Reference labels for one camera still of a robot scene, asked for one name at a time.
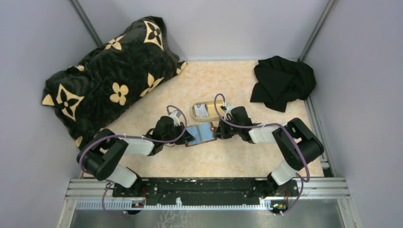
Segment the brown leather card holder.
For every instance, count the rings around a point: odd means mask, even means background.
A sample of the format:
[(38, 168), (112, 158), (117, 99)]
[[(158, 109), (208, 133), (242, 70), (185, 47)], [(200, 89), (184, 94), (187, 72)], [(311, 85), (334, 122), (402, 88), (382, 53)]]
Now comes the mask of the brown leather card holder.
[(213, 122), (205, 122), (189, 126), (186, 128), (186, 130), (194, 138), (185, 144), (186, 147), (196, 146), (217, 140), (215, 137), (217, 127), (213, 125)]

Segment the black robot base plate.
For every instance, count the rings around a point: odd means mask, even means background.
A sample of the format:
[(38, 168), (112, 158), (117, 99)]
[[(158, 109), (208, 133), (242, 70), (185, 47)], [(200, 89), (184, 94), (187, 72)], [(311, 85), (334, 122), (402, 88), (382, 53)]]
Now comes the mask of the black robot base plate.
[(266, 197), (298, 194), (295, 180), (278, 186), (267, 178), (143, 178), (130, 188), (113, 187), (113, 197), (140, 197), (147, 206), (174, 205), (178, 199), (184, 206), (254, 206)]

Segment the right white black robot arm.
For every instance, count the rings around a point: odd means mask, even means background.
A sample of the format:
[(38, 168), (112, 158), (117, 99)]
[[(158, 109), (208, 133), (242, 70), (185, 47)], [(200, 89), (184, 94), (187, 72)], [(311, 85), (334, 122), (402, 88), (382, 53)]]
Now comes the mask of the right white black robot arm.
[(243, 141), (257, 143), (276, 143), (283, 155), (280, 165), (268, 175), (268, 191), (274, 196), (286, 190), (286, 182), (301, 169), (324, 153), (324, 146), (305, 123), (294, 118), (281, 125), (278, 123), (252, 123), (245, 107), (220, 107), (225, 112), (215, 137), (229, 139), (238, 135)]

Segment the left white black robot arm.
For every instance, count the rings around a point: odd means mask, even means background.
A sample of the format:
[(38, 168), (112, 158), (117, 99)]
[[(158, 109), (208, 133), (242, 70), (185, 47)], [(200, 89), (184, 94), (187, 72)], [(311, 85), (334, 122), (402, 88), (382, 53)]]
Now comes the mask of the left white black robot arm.
[(98, 181), (110, 181), (124, 187), (130, 196), (142, 192), (140, 176), (119, 162), (124, 155), (154, 156), (166, 144), (184, 145), (194, 141), (186, 125), (174, 116), (162, 116), (144, 136), (117, 135), (103, 129), (77, 156), (80, 167)]

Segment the silver VIP card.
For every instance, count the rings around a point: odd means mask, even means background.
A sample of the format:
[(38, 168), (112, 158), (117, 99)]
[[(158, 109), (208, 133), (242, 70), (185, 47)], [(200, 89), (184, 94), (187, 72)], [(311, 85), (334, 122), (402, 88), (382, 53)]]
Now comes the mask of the silver VIP card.
[(206, 104), (196, 104), (194, 106), (195, 116), (197, 118), (207, 118), (209, 117)]

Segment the beige oval tray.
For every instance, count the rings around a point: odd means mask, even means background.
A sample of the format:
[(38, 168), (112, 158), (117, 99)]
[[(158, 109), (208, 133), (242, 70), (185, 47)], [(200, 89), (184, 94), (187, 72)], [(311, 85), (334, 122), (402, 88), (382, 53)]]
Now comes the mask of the beige oval tray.
[(224, 111), (221, 109), (222, 104), (222, 100), (218, 100), (216, 103), (213, 100), (196, 102), (191, 105), (190, 113), (194, 121), (199, 123), (218, 121), (220, 118), (215, 110), (215, 105), (217, 106), (220, 116), (223, 117)]

